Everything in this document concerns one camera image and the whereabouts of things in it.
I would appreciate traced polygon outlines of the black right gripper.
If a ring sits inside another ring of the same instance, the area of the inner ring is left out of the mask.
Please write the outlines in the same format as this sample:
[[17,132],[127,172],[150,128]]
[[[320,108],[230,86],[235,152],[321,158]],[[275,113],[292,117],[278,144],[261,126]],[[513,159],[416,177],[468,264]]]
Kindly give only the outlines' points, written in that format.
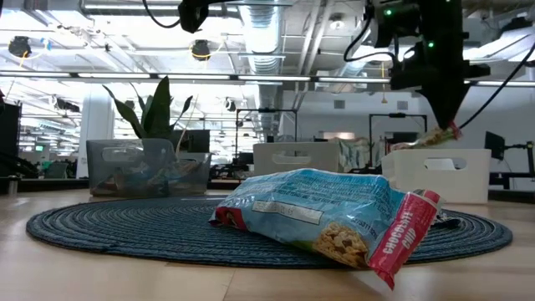
[[434,42],[418,42],[409,48],[413,54],[395,63],[390,70],[390,88],[392,90],[422,87],[421,94],[431,106],[433,115],[440,128],[448,128],[456,118],[467,92],[464,83],[447,83],[445,86],[446,104],[441,90],[433,85],[443,79],[472,79],[490,74],[487,64],[470,64],[464,60],[462,52],[446,47],[443,53]]

